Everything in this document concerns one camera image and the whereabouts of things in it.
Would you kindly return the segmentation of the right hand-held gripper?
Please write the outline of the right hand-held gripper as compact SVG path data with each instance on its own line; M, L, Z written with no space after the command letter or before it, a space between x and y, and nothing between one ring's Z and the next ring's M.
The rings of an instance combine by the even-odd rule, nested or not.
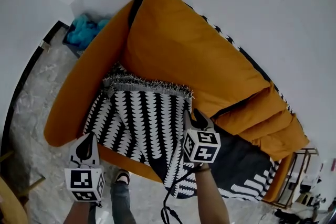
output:
M191 163L214 163L220 149L220 136L214 133L214 123L208 116L200 110L193 110L193 113L195 120L192 122L190 111L184 111L185 157Z

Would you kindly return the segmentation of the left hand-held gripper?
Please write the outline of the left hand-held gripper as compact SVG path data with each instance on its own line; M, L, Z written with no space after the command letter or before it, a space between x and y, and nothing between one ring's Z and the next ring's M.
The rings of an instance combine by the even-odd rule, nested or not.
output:
M66 187L75 201L101 201L106 181L95 134L83 135L71 145L69 167L64 172Z

